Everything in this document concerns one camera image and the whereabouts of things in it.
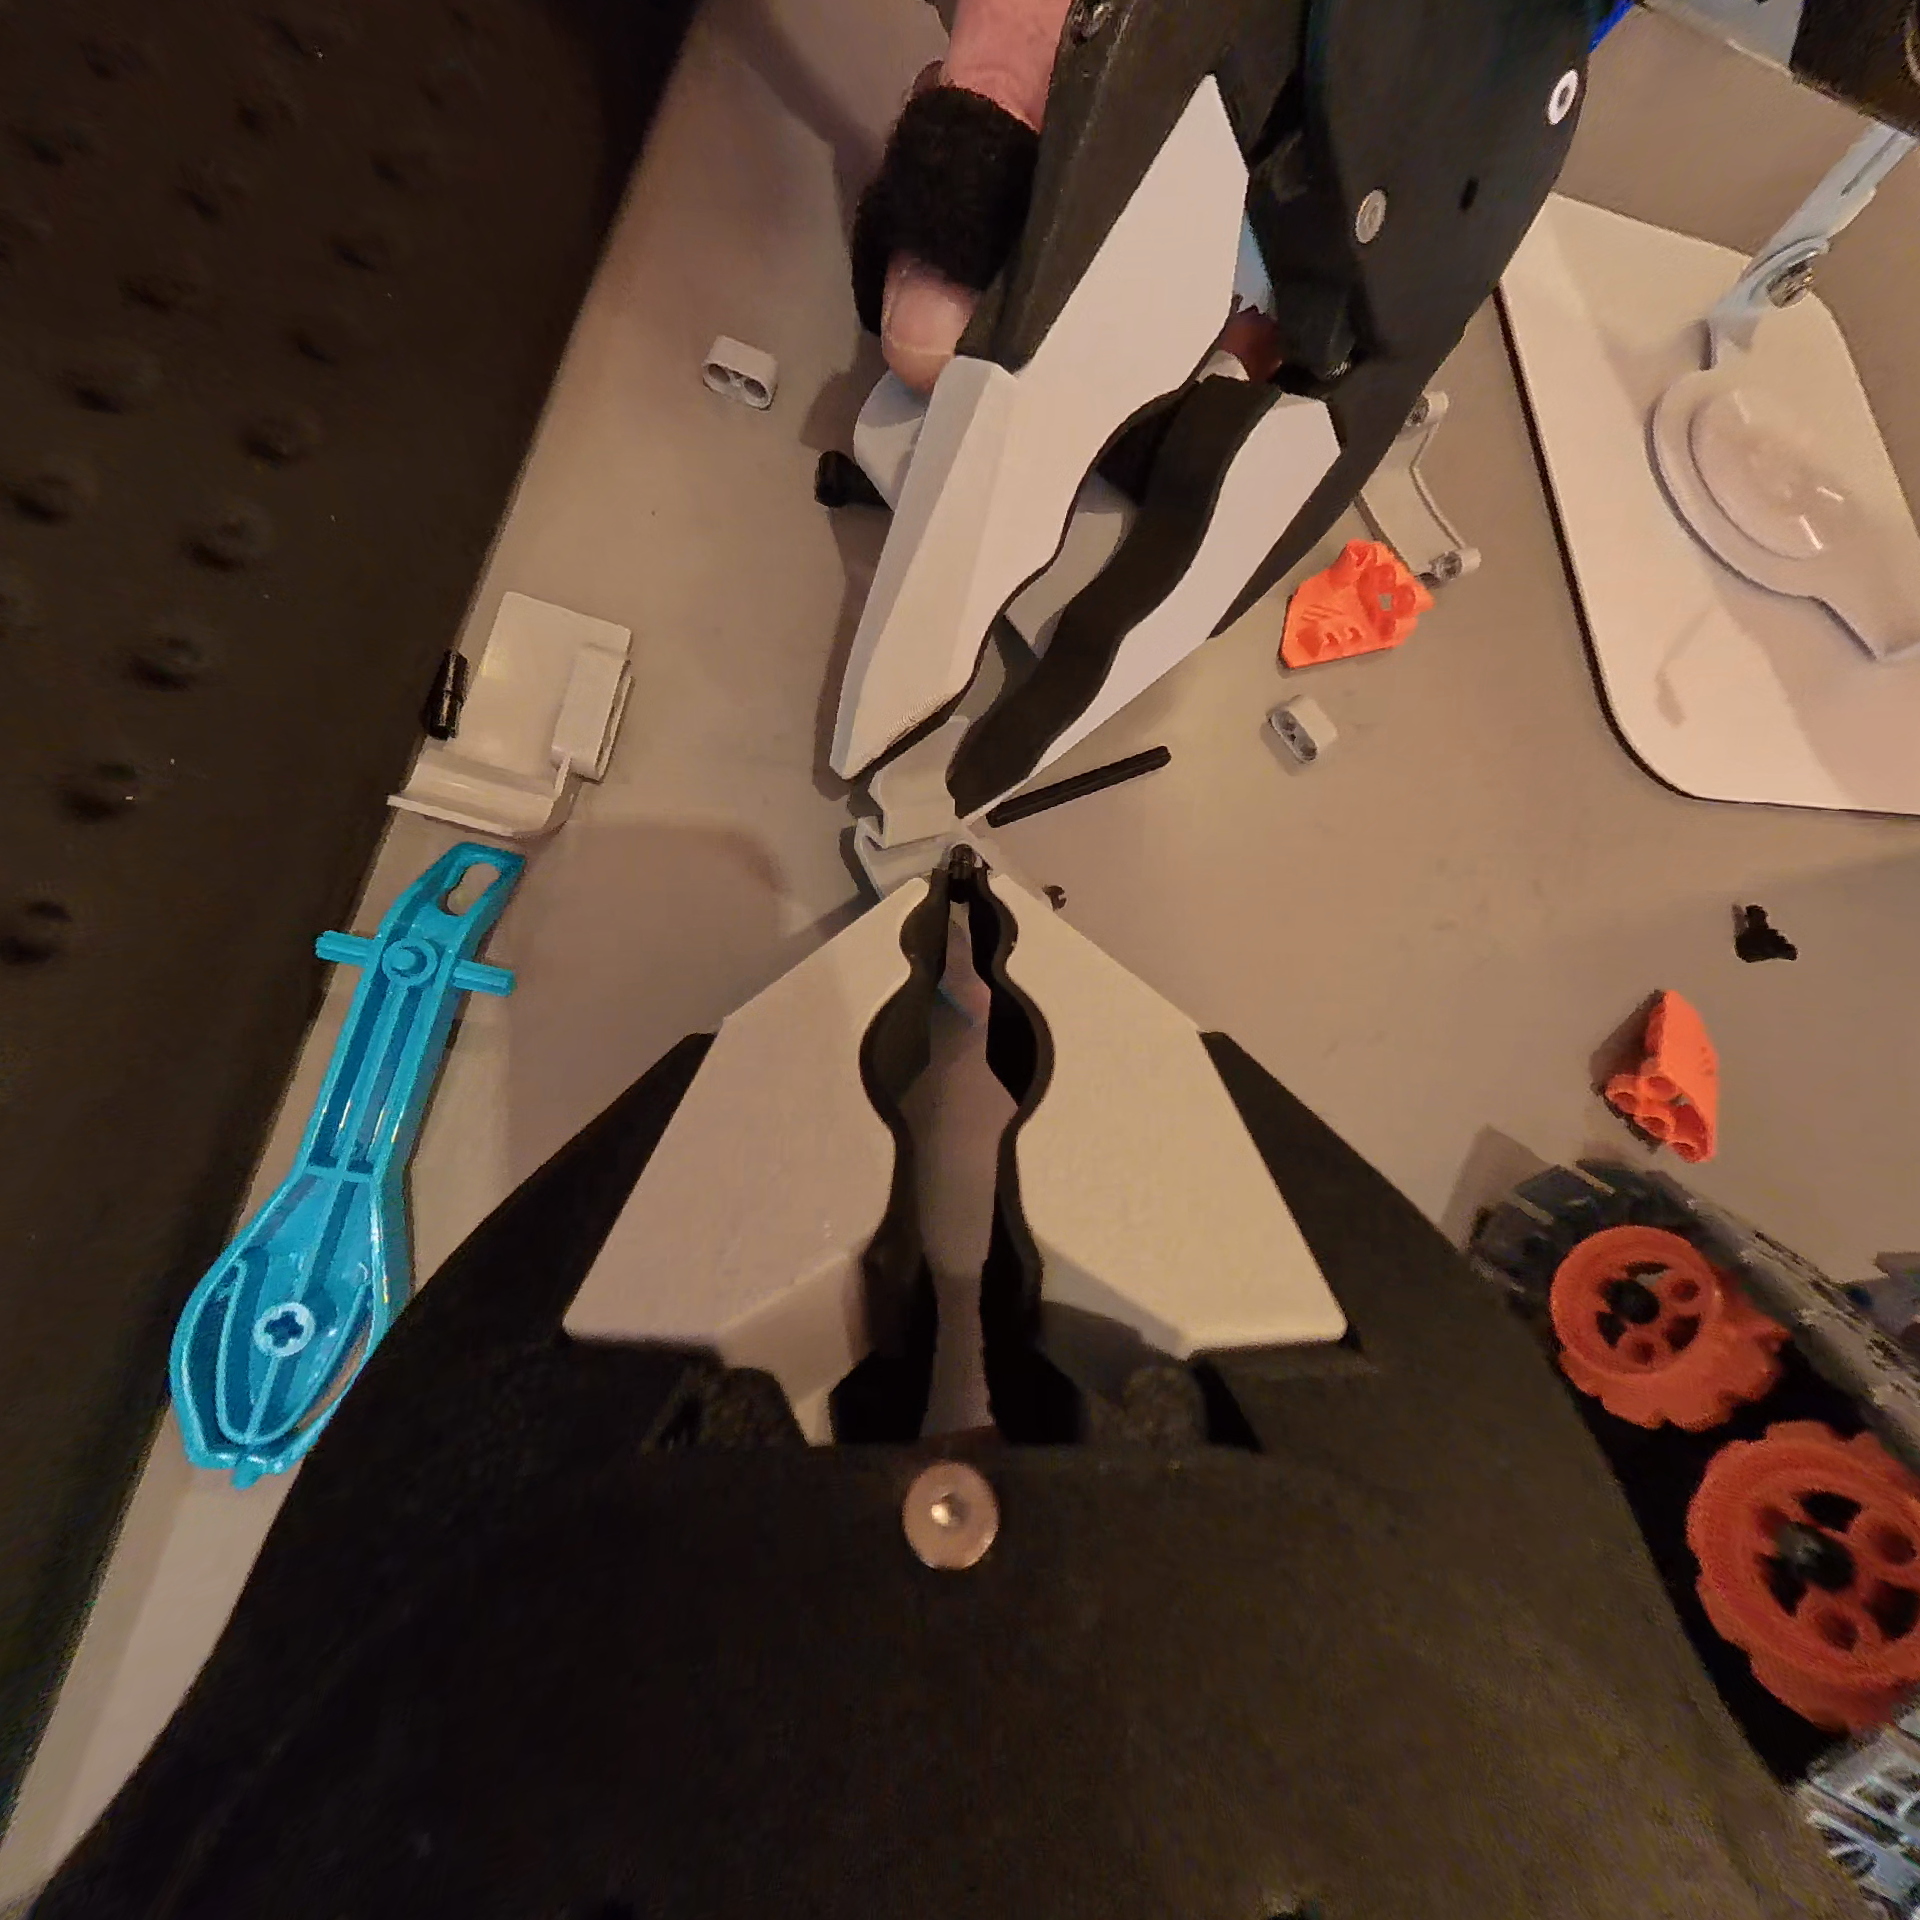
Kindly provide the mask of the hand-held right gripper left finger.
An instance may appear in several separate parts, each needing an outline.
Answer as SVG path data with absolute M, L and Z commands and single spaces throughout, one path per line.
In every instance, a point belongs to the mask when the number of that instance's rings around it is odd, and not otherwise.
M 925 1303 L 905 1096 L 931 1055 L 949 881 L 914 879 L 725 1022 L 565 1333 L 781 1382 L 809 1442 L 835 1392 L 914 1355 Z

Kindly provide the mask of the long black axle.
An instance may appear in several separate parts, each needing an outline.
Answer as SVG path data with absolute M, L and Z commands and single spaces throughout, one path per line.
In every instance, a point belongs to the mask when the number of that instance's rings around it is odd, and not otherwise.
M 992 830 L 1016 828 L 1020 821 L 1037 820 L 1048 811 L 1069 807 L 1073 802 L 1109 794 L 1118 786 L 1148 780 L 1172 764 L 1172 748 L 1155 747 L 1139 754 L 1118 757 L 1114 764 L 1080 772 L 1069 780 L 1045 782 L 1041 787 L 1026 787 L 995 807 L 987 811 L 985 824 Z

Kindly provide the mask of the grey curved panel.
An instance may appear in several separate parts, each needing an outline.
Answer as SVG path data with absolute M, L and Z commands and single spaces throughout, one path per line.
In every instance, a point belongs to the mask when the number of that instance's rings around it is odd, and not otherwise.
M 1441 511 L 1425 472 L 1446 416 L 1450 395 L 1425 391 L 1358 495 L 1358 514 L 1371 535 L 1392 546 L 1428 591 L 1450 588 L 1480 566 L 1480 549 Z

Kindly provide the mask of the person's left hand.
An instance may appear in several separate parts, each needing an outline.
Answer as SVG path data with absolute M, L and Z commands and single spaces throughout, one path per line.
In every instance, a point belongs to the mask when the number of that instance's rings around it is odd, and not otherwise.
M 1033 200 L 1071 3 L 949 3 L 853 234 L 855 308 L 925 395 L 1008 266 Z

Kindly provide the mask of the grey orange tracked toy robot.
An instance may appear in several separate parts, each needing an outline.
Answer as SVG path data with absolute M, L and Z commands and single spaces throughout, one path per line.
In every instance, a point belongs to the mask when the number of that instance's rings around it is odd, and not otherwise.
M 1917 1254 L 1832 1278 L 1617 1160 L 1467 1242 L 1607 1455 L 1722 1701 L 1874 1917 L 1917 1914 Z

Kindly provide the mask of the black perforated chair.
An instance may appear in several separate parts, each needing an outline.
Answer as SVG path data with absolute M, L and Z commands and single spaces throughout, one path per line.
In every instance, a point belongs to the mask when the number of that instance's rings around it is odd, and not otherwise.
M 694 14 L 4 7 L 4 1816 Z

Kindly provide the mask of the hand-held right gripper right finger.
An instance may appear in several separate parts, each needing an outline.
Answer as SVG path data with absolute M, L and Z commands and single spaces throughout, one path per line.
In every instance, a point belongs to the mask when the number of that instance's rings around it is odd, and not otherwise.
M 980 1285 L 992 1425 L 1073 1448 L 1191 1417 L 1194 1366 L 1351 1321 L 1223 1073 L 1223 1040 L 1008 874 L 971 884 L 987 1058 L 1016 1104 Z

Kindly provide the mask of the grey curved panel assembly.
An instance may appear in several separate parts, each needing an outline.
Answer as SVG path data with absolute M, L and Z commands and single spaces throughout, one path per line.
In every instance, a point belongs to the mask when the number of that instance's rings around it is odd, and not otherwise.
M 631 699 L 631 628 L 507 591 L 472 667 L 460 733 L 423 740 L 387 799 L 476 839 L 538 844 L 604 782 Z
M 949 855 L 967 846 L 995 874 L 1003 900 L 985 902 L 985 975 L 956 1002 L 959 1013 L 973 1027 L 991 1027 L 1003 1052 L 1029 1047 L 1045 1073 L 1055 1055 L 1045 1019 L 1033 989 L 1016 984 L 1003 968 L 1016 960 L 1020 929 L 1041 929 L 1048 897 L 1009 860 L 982 813 L 956 811 L 949 764 L 963 733 L 956 719 L 939 724 L 883 768 L 862 776 L 851 859 L 877 905 L 761 996 L 754 1013 L 768 1013 L 778 999 L 793 994 L 790 1013 L 809 1022 L 809 1036 L 858 1058 L 898 1002 L 905 1009 L 910 1044 L 921 1044 L 924 999 L 949 996 Z

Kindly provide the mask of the orange ribbed panel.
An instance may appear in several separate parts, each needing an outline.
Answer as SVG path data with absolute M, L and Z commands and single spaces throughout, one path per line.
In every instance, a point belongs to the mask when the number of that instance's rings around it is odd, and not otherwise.
M 1279 663 L 1301 671 L 1396 652 L 1431 610 L 1431 588 L 1392 545 L 1350 541 L 1291 594 Z

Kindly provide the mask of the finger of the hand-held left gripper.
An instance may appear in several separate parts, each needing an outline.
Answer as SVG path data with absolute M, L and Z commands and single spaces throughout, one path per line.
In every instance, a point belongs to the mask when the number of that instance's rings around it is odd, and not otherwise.
M 1279 391 L 1229 378 L 1212 352 L 1229 324 L 1244 228 L 1247 165 L 1215 80 L 1201 80 L 1114 228 L 1020 371 L 956 357 L 939 374 L 905 465 L 877 574 L 839 699 L 831 768 L 858 780 L 973 682 L 998 615 L 1057 559 L 1087 474 L 1139 412 L 1197 385 L 1233 469 L 1201 479 L 1194 559 L 1094 671 L 1094 701 L 1043 724 L 1043 772 L 1117 710 L 1232 622 L 1236 574 L 1258 569 L 1257 535 L 1279 539 L 1279 509 L 1257 504 L 1279 472 L 1264 416 Z
M 959 744 L 956 816 L 998 806 L 1197 653 L 1338 457 L 1326 405 L 1197 382 L 1114 559 L 1061 612 L 1041 666 Z

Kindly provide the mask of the orange wedge panel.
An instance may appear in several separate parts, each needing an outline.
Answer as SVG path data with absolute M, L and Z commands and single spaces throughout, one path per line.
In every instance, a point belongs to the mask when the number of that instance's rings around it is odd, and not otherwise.
M 1722 1061 L 1700 1009 L 1679 994 L 1648 999 L 1634 1061 L 1598 1087 L 1642 1141 L 1700 1167 L 1720 1152 Z

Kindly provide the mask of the teal separator tool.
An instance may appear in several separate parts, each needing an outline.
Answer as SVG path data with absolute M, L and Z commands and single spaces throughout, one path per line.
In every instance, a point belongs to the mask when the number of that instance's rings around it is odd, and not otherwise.
M 325 932 L 353 975 L 293 1167 L 189 1296 L 168 1348 L 185 1460 L 244 1492 L 319 1442 L 412 1298 L 409 1171 L 472 996 L 511 996 L 483 956 L 526 859 L 458 844 L 371 937 Z

